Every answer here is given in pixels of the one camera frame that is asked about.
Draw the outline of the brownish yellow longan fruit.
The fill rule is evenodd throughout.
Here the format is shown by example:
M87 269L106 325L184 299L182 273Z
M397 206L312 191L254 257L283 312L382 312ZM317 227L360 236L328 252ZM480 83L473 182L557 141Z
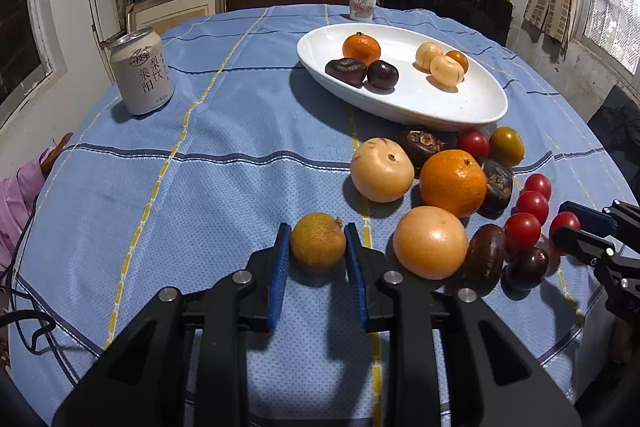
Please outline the brownish yellow longan fruit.
M313 212L300 219L291 235L295 260L314 272L336 267L346 251L343 222L324 212Z

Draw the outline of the red cherry tomato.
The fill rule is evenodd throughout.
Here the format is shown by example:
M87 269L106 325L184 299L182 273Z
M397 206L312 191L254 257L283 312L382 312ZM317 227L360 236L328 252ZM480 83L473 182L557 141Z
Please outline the red cherry tomato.
M562 248L556 245L554 236L555 236L555 233L562 228L580 230L582 228L582 225L580 224L580 221L578 217L575 215L575 213L571 211L560 211L554 217L549 229L549 241L555 254L558 254L560 256L564 256L565 251L563 251Z
M506 220L504 233L506 233L506 250L510 254L517 254L537 244L541 225L531 213L518 212Z
M541 225L544 225L549 216L548 200L536 191L521 191L513 212L530 213Z
M523 190L525 192L536 192L549 200L552 194L552 186L549 179L540 173L531 174L525 181Z
M458 138L458 147L460 150L465 150L476 160L487 158L490 154L490 144L487 136L476 129L462 132Z

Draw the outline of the large peach round fruit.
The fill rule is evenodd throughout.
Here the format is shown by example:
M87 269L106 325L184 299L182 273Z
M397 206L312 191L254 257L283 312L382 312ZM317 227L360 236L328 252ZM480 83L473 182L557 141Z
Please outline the large peach round fruit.
M404 268L427 280L451 277L468 251L468 236L461 221L433 206L411 209L393 235L393 247Z

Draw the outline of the dark flat persimmon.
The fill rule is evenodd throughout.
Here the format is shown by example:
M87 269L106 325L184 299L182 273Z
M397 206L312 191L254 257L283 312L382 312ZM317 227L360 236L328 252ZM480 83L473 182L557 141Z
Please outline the dark flat persimmon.
M511 202L513 173L492 158L484 161L482 169L486 176L486 194L477 212L485 218L497 219Z

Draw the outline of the dark brown oval fruit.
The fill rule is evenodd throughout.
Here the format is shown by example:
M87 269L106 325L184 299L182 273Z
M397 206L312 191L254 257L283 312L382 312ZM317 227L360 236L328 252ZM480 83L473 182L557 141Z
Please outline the dark brown oval fruit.
M498 225L483 225L469 243L460 281L478 295L489 294L500 280L506 260L506 232Z

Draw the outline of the dark dried persimmon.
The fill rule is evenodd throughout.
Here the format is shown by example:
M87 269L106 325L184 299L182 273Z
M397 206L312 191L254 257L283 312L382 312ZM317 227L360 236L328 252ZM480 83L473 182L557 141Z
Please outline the dark dried persimmon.
M416 176L420 176L423 165L431 157L457 147L458 135L427 127L405 127L399 130L397 142L411 160Z

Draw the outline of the blue checked tablecloth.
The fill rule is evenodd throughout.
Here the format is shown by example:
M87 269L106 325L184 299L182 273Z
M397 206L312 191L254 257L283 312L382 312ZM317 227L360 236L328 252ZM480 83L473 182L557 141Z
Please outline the blue checked tablecloth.
M47 424L107 337L160 288L213 286L271 246L281 222L326 212L392 253L390 238L420 204L418 191L363 209L349 163L356 140L396 140L398 127L324 90L297 60L302 35L346 23L346 11L274 6L183 23L163 36L175 85L168 105L132 118L114 87L74 132L15 265L14 287L58 322L53 350L41 339L39 355L10 332L16 387ZM567 199L598 209L634 201L582 118L521 57L428 11L379 9L374 22L442 40L496 77L509 100L500 124L525 145L516 186L542 173L551 212ZM252 423L380 425L388 335L363 332L346 273L292 263L290 274L274 333L247 335ZM604 302L592 271L567 257L524 299L500 286L486 297L570 401L605 363L614 315Z

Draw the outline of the dark brown wrinkled fruit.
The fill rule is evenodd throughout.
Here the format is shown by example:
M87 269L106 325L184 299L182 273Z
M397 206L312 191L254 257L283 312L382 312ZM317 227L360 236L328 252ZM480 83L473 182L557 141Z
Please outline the dark brown wrinkled fruit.
M341 80L349 86L360 88L366 79L367 69L368 66L356 58L343 57L329 61L324 71L326 75Z

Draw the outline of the pale peach round fruit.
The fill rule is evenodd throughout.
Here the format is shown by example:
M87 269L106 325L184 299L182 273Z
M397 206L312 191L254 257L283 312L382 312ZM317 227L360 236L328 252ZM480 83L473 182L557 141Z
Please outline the pale peach round fruit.
M439 54L431 60L431 76L441 86L456 87L464 77L463 67L446 54Z

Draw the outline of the pale yellow round fruit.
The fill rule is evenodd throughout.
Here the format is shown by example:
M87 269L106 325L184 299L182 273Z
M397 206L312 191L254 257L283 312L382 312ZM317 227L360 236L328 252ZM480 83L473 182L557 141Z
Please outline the pale yellow round fruit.
M442 49L436 43L427 41L416 49L416 67L422 72L431 72L431 64L436 56L442 55Z

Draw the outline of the white beverage can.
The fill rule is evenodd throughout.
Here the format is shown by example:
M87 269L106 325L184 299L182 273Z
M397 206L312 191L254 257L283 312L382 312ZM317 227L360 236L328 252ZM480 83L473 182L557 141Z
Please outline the white beverage can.
M174 84L168 75L162 39L152 27L116 39L110 51L116 84L130 115L152 113L171 99Z

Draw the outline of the white paper cup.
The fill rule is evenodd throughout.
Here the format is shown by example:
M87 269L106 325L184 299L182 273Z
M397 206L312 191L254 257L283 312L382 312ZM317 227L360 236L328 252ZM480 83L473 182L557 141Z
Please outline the white paper cup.
M372 20L378 0L348 0L349 18L358 22Z

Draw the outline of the pink cloth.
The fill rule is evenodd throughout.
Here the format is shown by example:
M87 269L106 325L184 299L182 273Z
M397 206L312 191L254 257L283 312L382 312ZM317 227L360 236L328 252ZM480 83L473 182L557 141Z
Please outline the pink cloth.
M32 215L35 198L46 181L41 164L52 152L52 147L47 148L38 157L1 181L0 260L2 268L9 265L17 241L28 218Z

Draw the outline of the cardboard box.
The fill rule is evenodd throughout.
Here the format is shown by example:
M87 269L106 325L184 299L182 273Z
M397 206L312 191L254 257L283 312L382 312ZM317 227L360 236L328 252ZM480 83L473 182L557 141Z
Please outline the cardboard box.
M151 27L163 35L186 20L227 11L227 0L145 0L129 5L126 29L133 32Z

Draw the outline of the aluminium window frame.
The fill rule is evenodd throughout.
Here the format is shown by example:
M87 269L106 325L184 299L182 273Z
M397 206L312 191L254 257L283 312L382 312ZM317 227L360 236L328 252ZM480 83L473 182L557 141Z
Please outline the aluminium window frame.
M51 0L1 0L1 127L66 72Z

